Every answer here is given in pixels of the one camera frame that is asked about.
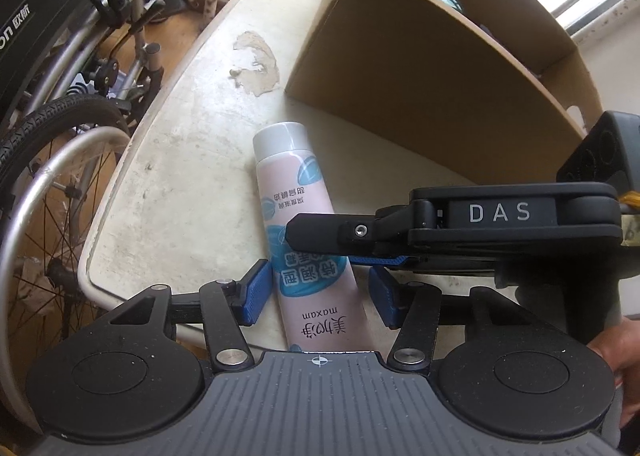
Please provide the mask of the person's right hand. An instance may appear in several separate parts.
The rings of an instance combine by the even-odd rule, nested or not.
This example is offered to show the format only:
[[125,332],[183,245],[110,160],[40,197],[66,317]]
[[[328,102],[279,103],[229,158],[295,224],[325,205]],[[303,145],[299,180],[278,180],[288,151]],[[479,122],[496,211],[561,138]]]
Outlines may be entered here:
[[623,319],[622,323],[606,328],[588,346],[608,363],[616,384],[623,387],[620,426],[624,428],[639,413],[640,324]]

